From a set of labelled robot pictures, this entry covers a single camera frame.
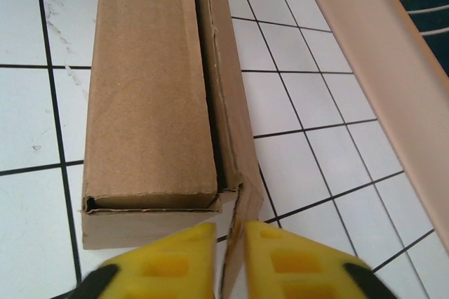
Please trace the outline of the brown cardboard box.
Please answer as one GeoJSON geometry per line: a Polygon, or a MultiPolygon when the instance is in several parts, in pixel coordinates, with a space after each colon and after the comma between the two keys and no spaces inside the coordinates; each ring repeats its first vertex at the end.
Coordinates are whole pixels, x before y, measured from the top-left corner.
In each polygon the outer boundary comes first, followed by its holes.
{"type": "Polygon", "coordinates": [[[85,249],[127,248],[234,203],[220,299],[264,199],[228,0],[98,0],[81,220],[85,249]]]}

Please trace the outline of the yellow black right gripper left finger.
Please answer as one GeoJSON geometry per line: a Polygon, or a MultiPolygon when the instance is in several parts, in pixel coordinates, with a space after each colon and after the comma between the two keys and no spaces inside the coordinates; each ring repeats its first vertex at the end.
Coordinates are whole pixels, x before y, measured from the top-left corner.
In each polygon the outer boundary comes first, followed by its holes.
{"type": "Polygon", "coordinates": [[[68,299],[215,299],[216,226],[190,227],[106,260],[68,299]]]}

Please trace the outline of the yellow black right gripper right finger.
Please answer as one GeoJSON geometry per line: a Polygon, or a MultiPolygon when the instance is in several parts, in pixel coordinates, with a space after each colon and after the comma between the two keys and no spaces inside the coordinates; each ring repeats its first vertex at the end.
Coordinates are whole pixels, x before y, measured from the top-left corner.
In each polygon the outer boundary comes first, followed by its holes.
{"type": "Polygon", "coordinates": [[[244,225],[248,299],[377,299],[361,259],[265,222],[244,225]]]}

